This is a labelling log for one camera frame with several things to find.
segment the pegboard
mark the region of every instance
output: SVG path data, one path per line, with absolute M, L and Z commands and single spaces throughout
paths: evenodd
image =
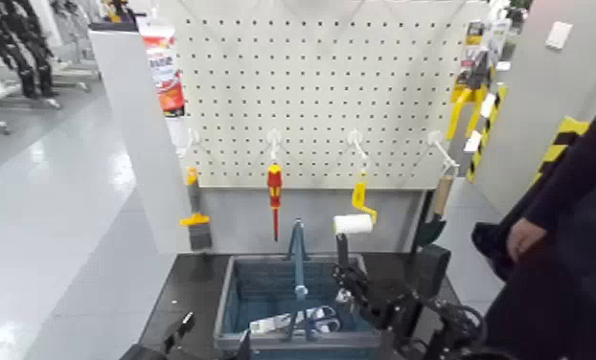
M 368 153 L 370 189 L 431 189 L 468 22 L 482 1 L 163 0 L 176 31 L 182 160 L 204 187 L 263 188 L 276 128 L 284 187 L 351 188 Z

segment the plastic basket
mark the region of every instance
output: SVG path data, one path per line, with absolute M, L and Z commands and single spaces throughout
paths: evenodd
M 296 358 L 297 349 L 301 350 L 300 358 L 373 358 L 374 349 L 380 345 L 380 333 L 357 314 L 351 314 L 335 302 L 338 292 L 338 286 L 332 279 L 335 262 L 335 256 L 309 255 L 309 260 L 305 261 L 305 286 L 309 294 L 300 305 L 305 308 L 333 307 L 341 330 L 316 333 L 314 341 L 308 341 L 304 334 L 298 333 L 290 342 L 284 341 L 284 333 L 252 334 L 252 349 L 273 350 L 258 351 L 256 358 Z M 350 255 L 350 264 L 365 271 L 361 255 Z M 294 271 L 294 262 L 280 255 L 231 257 L 219 300 L 214 331 L 216 348 L 236 350 L 242 332 L 249 328 L 250 322 L 295 311 Z

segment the red screwdriver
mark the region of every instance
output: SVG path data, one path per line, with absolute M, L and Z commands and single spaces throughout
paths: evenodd
M 266 169 L 266 185 L 269 187 L 269 207 L 273 213 L 273 239 L 278 241 L 278 209 L 280 209 L 280 187 L 283 179 L 280 176 L 280 166 L 270 165 Z

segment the yellow barrier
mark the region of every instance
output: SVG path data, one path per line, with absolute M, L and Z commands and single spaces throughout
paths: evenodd
M 555 135 L 553 144 L 548 147 L 546 153 L 541 158 L 541 165 L 539 166 L 538 173 L 535 174 L 532 184 L 541 177 L 543 172 L 550 166 L 553 165 L 556 159 L 560 157 L 560 154 L 569 146 L 574 145 L 578 139 L 586 133 L 588 130 L 589 123 L 579 122 L 573 118 L 565 117 L 558 127 L 558 132 Z
M 499 115 L 499 107 L 501 106 L 501 102 L 506 97 L 507 91 L 508 88 L 504 84 L 499 84 L 499 86 L 497 87 L 497 95 L 494 100 L 491 115 L 488 117 L 488 119 L 486 119 L 484 129 L 481 130 L 481 140 L 479 141 L 479 146 L 477 147 L 477 151 L 474 152 L 474 155 L 472 155 L 472 159 L 470 160 L 470 166 L 468 167 L 468 173 L 466 174 L 466 177 L 471 182 L 474 181 L 475 173 L 477 172 L 477 168 L 479 167 L 481 159 L 484 155 L 484 147 L 488 144 L 488 141 L 491 137 L 491 130 L 493 129 L 494 122 L 497 121 L 497 116 Z

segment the black sleeve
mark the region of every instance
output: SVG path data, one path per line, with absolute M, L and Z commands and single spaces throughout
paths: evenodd
M 550 230 L 558 215 L 596 187 L 596 117 L 588 131 L 569 150 L 524 217 Z

